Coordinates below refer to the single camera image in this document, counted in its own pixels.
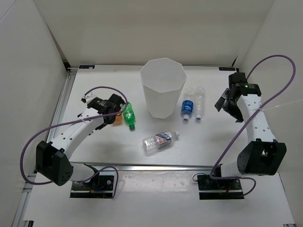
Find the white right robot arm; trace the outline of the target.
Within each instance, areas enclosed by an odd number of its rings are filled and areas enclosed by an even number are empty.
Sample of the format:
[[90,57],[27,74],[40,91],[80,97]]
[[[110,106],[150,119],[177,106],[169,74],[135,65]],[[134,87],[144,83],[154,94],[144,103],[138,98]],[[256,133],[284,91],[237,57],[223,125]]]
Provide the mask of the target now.
[[261,111],[259,86],[250,84],[245,73],[240,72],[229,75],[228,80],[228,88],[214,106],[244,123],[248,144],[235,161],[218,164],[212,171],[213,185],[218,189],[225,188],[230,179],[275,175],[287,151],[286,145],[276,140]]

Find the clear bottle red blue label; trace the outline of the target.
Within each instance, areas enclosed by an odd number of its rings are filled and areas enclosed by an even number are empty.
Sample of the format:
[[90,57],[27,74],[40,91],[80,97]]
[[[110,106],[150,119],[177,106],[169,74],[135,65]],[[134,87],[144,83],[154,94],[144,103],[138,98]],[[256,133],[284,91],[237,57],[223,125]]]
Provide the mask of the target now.
[[146,155],[153,155],[157,152],[171,148],[178,139],[178,131],[164,131],[143,139],[143,149]]

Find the clear unlabeled plastic bottle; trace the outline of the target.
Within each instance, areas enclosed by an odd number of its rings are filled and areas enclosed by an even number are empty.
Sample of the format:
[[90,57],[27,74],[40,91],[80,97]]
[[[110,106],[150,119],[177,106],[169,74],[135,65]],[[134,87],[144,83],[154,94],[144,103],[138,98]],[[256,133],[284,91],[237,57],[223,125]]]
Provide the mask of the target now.
[[195,89],[195,119],[200,121],[204,115],[205,108],[205,89],[203,87],[197,87]]

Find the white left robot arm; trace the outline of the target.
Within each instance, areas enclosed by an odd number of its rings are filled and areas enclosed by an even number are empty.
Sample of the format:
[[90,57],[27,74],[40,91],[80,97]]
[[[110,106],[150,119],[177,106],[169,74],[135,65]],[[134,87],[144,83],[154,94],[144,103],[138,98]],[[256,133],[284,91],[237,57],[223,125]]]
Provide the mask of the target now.
[[98,98],[89,93],[81,99],[87,107],[66,131],[50,142],[41,141],[36,147],[36,171],[58,186],[68,181],[82,181],[88,189],[95,189],[99,177],[89,168],[71,164],[69,159],[76,148],[94,131],[101,130],[116,120],[116,113],[125,101],[112,94],[109,99]]

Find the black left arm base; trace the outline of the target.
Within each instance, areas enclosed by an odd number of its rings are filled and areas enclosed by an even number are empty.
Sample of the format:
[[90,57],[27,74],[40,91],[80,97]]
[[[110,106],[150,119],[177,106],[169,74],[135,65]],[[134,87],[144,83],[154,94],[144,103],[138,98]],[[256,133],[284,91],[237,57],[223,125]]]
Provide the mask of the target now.
[[87,183],[72,183],[70,198],[112,199],[115,188],[116,172],[104,171]]

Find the blue corner label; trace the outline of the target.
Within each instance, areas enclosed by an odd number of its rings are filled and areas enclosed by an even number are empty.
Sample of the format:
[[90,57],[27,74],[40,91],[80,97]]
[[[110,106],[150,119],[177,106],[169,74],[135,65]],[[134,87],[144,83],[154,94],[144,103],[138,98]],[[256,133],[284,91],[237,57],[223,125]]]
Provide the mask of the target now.
[[219,71],[236,71],[234,67],[219,67]]
[[79,69],[94,69],[95,65],[80,65]]

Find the green plastic soda bottle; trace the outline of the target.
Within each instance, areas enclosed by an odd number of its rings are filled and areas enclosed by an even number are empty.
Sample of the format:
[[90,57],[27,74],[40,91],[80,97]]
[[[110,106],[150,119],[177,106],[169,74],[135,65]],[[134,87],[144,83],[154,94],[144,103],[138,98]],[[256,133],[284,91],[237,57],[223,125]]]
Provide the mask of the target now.
[[123,119],[131,131],[135,130],[135,115],[132,104],[129,102],[123,111]]

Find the white octagonal plastic bin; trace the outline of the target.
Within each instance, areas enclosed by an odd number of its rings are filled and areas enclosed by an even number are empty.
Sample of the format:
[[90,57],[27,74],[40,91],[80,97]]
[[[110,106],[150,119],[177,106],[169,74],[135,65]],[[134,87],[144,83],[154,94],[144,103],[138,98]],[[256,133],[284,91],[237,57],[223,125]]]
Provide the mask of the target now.
[[182,64],[169,58],[149,60],[140,74],[146,107],[152,117],[166,119],[172,115],[187,79]]

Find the blue left corner label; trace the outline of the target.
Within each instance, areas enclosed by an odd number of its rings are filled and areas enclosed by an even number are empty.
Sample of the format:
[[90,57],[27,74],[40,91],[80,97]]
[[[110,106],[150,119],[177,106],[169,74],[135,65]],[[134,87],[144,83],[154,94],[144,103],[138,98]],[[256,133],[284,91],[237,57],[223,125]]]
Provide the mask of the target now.
[[95,65],[80,65],[79,69],[94,69]]

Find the orange juice bottle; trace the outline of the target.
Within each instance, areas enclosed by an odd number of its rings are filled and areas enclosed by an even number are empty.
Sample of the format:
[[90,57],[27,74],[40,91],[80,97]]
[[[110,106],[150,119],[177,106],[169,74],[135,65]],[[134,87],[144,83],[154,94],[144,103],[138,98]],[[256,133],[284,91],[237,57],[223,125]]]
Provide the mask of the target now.
[[121,114],[116,115],[116,119],[114,121],[114,125],[121,125],[123,121],[123,116]]

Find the blue right corner label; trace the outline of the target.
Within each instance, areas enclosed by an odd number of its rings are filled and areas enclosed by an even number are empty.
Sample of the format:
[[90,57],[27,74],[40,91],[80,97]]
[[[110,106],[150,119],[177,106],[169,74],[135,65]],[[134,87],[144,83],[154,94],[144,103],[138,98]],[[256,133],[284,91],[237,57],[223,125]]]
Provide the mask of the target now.
[[219,71],[236,71],[234,67],[219,67]]

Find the blue label Pocari bottle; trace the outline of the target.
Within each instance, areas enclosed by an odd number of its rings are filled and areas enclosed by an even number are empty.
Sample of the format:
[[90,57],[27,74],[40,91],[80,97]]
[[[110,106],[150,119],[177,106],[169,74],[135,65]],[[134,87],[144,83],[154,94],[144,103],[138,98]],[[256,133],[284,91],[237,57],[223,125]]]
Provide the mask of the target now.
[[181,107],[181,115],[183,117],[183,121],[187,122],[194,110],[194,89],[189,87],[186,88],[183,95],[183,102]]

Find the aluminium table frame rail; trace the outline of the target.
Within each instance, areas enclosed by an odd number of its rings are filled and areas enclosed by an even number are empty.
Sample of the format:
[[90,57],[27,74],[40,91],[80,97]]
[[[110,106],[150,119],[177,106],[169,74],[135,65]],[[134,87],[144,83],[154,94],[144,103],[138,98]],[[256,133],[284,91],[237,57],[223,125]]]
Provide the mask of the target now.
[[[73,153],[71,161],[111,165],[119,171],[113,199],[70,198],[71,183],[33,186],[24,220],[33,227],[293,227],[279,175],[257,177],[256,189],[242,200],[200,200],[196,173],[207,173],[241,128],[214,104],[228,85],[227,71],[217,67],[185,67],[185,87],[205,87],[205,114],[200,123],[183,123],[180,106],[166,119],[147,111],[139,66],[104,66],[75,70],[61,121],[84,109],[82,95],[93,87],[101,98],[109,87],[121,90],[133,105],[136,129],[107,126],[94,132]],[[178,131],[171,148],[146,155],[142,140],[164,131]]]

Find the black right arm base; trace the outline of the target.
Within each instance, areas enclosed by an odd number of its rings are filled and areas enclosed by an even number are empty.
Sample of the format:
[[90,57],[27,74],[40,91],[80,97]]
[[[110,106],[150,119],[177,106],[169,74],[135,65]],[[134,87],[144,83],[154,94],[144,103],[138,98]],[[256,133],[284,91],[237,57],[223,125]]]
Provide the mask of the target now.
[[237,179],[215,180],[209,175],[193,175],[198,184],[200,200],[240,200],[244,199],[241,183]]

